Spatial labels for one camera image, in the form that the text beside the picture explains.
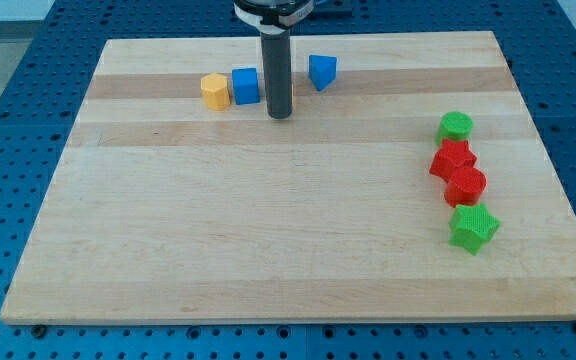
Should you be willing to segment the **black and white arm flange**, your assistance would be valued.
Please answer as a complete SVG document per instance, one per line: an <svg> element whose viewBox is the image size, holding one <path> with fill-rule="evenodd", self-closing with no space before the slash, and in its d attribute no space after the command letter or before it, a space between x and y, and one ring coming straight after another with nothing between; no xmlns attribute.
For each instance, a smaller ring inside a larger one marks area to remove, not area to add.
<svg viewBox="0 0 576 360"><path fill-rule="evenodd" d="M234 0L236 16L264 34L281 34L314 10L314 0Z"/></svg>

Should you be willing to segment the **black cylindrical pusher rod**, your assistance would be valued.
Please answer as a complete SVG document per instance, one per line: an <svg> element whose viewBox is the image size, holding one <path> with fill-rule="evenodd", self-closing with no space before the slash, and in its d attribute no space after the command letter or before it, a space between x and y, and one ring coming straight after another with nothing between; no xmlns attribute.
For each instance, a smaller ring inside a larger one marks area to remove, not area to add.
<svg viewBox="0 0 576 360"><path fill-rule="evenodd" d="M262 33L261 50L268 115L286 119L293 110L290 31Z"/></svg>

